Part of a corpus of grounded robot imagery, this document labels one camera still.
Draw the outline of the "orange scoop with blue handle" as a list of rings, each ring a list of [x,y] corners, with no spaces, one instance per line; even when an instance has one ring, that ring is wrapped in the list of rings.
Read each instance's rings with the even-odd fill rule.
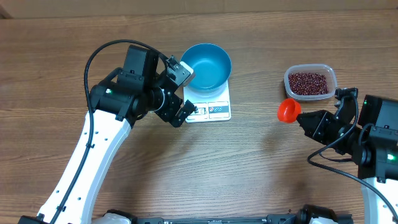
[[[285,99],[277,110],[277,118],[284,123],[293,123],[296,121],[297,116],[302,112],[299,102],[293,98]]]

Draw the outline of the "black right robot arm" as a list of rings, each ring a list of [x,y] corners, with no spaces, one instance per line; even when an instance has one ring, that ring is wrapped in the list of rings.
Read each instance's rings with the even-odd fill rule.
[[[397,223],[397,101],[355,93],[335,95],[337,111],[319,110],[297,116],[305,135],[323,147],[311,153],[309,164],[361,184],[366,223]],[[353,162],[357,175],[313,161],[327,149]]]

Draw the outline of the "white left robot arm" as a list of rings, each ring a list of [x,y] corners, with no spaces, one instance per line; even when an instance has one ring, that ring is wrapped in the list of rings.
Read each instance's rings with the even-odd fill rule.
[[[153,111],[180,127],[196,108],[175,91],[194,76],[185,62],[131,41],[124,65],[85,88],[88,112],[71,159],[36,216],[19,223],[91,223],[104,178],[135,122]]]

